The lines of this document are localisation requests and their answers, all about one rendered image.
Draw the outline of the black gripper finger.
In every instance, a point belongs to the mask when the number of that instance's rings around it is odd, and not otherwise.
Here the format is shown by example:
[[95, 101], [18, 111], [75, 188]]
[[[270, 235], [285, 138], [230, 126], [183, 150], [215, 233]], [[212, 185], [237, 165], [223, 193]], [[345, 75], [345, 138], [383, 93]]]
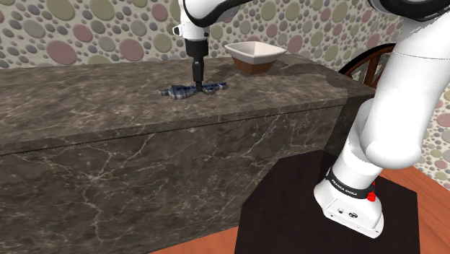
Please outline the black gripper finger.
[[193, 81], [195, 82], [195, 89], [197, 92], [203, 91], [203, 60], [194, 60], [192, 64]]

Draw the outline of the blue striped flat object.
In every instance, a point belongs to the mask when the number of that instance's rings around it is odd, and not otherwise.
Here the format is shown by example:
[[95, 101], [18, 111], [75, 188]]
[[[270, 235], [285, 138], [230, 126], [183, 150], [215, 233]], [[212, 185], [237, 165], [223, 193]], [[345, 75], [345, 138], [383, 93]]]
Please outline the blue striped flat object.
[[219, 90], [227, 89], [226, 82], [217, 82], [202, 84], [200, 91], [197, 90], [195, 85], [171, 85], [167, 89], [158, 90], [158, 95], [170, 97], [173, 100], [184, 100], [192, 97], [198, 93], [205, 95], [213, 95]]

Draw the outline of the white and brown square bowl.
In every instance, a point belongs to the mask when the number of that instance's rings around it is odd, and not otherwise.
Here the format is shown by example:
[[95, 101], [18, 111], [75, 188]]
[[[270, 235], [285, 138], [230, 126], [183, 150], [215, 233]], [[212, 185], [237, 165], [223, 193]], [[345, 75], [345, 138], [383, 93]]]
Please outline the white and brown square bowl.
[[225, 45], [236, 68], [247, 74], [262, 74], [287, 50], [258, 41], [247, 41]]

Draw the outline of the brown marble counter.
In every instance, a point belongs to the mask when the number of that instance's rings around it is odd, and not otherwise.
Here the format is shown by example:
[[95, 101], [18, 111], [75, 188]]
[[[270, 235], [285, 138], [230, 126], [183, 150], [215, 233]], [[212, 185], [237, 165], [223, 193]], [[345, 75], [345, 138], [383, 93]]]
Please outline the brown marble counter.
[[0, 254], [145, 254], [238, 224], [282, 157], [340, 153], [374, 90], [298, 55], [0, 70]]

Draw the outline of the brown wooden chair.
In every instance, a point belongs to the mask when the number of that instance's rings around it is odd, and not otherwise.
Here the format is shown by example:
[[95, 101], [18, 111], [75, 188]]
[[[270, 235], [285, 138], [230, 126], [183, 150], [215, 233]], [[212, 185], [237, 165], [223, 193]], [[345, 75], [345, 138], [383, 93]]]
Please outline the brown wooden chair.
[[395, 46], [395, 43], [386, 43], [371, 48], [356, 56], [353, 60], [344, 65], [344, 67], [342, 67], [338, 72], [352, 78], [353, 73], [356, 73], [359, 69], [359, 81], [376, 89], [384, 67], [389, 60], [389, 58], [382, 58], [382, 56], [390, 54]]

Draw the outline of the dark robot stand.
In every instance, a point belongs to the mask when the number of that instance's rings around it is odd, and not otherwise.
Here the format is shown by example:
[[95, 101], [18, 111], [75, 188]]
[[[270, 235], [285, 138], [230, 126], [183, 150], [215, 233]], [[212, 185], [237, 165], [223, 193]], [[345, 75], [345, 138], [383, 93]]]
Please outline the dark robot stand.
[[279, 159], [243, 203], [235, 254], [420, 254], [416, 192], [382, 177], [384, 228], [371, 239], [326, 218], [313, 189], [335, 156]]

